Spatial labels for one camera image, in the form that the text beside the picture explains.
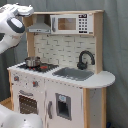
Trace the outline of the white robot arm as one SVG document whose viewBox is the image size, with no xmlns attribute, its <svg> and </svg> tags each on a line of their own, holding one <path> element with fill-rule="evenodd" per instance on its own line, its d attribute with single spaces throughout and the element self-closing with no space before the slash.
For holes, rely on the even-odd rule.
<svg viewBox="0 0 128 128">
<path fill-rule="evenodd" d="M 28 17 L 34 13 L 31 5 L 5 4 L 0 7 L 0 33 L 4 34 L 0 41 L 0 54 L 19 44 L 24 24 L 19 16 Z M 0 128 L 43 128 L 43 122 L 37 114 L 21 114 L 0 104 Z"/>
</svg>

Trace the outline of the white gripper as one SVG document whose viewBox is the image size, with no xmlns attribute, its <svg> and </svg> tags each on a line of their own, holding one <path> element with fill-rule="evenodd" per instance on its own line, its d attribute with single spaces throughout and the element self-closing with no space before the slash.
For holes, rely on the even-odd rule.
<svg viewBox="0 0 128 128">
<path fill-rule="evenodd" d="M 17 10 L 18 10 L 18 15 L 24 17 L 28 17 L 34 13 L 34 8 L 31 5 L 29 6 L 17 5 Z"/>
</svg>

